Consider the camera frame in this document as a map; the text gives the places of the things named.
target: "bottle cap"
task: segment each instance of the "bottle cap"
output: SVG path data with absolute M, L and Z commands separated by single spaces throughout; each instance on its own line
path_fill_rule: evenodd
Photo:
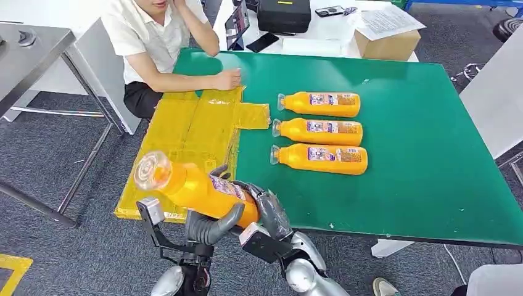
M 278 110 L 285 109 L 285 95 L 284 94 L 278 94 Z
M 159 150 L 144 155 L 134 169 L 134 183 L 142 190 L 164 188 L 171 178 L 171 162 Z
M 278 119 L 273 120 L 273 137 L 281 136 L 281 121 Z
M 273 145 L 271 147 L 271 164 L 275 165 L 277 163 L 279 163 L 279 147 Z

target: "black pants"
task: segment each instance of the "black pants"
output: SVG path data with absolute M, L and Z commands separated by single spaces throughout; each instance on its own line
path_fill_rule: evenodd
M 125 86 L 123 102 L 138 118 L 151 119 L 163 93 L 153 91 L 146 83 L 133 81 Z
M 467 296 L 467 286 L 459 286 L 450 296 Z

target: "stainless steel table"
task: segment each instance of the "stainless steel table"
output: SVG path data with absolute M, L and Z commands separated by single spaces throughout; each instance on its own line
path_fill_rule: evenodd
M 72 197 L 82 182 L 89 167 L 93 163 L 98 150 L 104 143 L 111 128 L 115 127 L 123 134 L 121 126 L 103 105 L 100 97 L 96 95 L 84 76 L 80 73 L 66 50 L 75 42 L 71 30 L 67 28 L 35 27 L 14 23 L 0 23 L 0 117 L 9 109 L 49 113 L 66 116 L 104 117 L 107 120 L 103 133 L 84 162 L 67 195 L 62 200 L 58 210 L 48 207 L 37 199 L 24 194 L 11 185 L 0 181 L 0 191 L 27 204 L 52 219 L 68 226 L 74 227 L 76 222 L 64 216 Z M 71 110 L 45 110 L 26 107 L 17 107 L 18 99 L 35 83 L 45 71 L 59 58 L 62 58 L 69 69 L 76 76 L 82 87 L 91 97 L 100 112 L 83 112 Z

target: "orange juice bottle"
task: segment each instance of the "orange juice bottle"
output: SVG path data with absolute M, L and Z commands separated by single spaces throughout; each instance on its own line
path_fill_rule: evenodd
M 271 148 L 271 164 L 285 163 L 298 170 L 361 175 L 367 169 L 367 150 L 351 146 L 294 144 Z
M 278 95 L 278 110 L 300 114 L 354 117 L 360 111 L 360 96 L 353 92 L 305 92 Z
M 363 127 L 355 121 L 295 118 L 281 122 L 274 119 L 273 136 L 285 136 L 297 142 L 359 146 L 363 138 Z
M 159 191 L 176 205 L 216 219 L 242 202 L 245 209 L 238 225 L 243 228 L 259 218 L 254 199 L 241 187 L 204 173 L 194 163 L 173 163 L 161 151 L 143 156 L 134 171 L 134 182 L 142 190 Z

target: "robotic hand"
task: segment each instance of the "robotic hand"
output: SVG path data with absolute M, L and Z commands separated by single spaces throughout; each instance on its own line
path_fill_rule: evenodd
M 228 179 L 230 174 L 223 174 L 226 169 L 227 166 L 221 166 L 213 170 L 211 175 Z M 243 214 L 242 203 L 235 204 L 220 220 L 189 210 L 186 220 L 187 243 L 184 246 L 175 245 L 159 229 L 159 222 L 165 219 L 159 201 L 148 197 L 137 202 L 147 232 L 160 249 L 160 257 L 177 264 L 162 275 L 151 296 L 207 295 L 211 284 L 209 271 L 214 250 L 212 245 L 229 232 L 239 236 L 246 252 L 268 263 L 278 261 L 283 278 L 300 295 L 348 296 L 338 283 L 326 275 L 325 262 L 312 241 L 304 233 L 292 230 L 285 211 L 272 192 L 250 183 L 233 183 L 255 199 L 263 227 L 256 223 L 251 223 L 245 229 L 235 226 Z M 183 251 L 179 263 L 163 256 L 164 249 Z

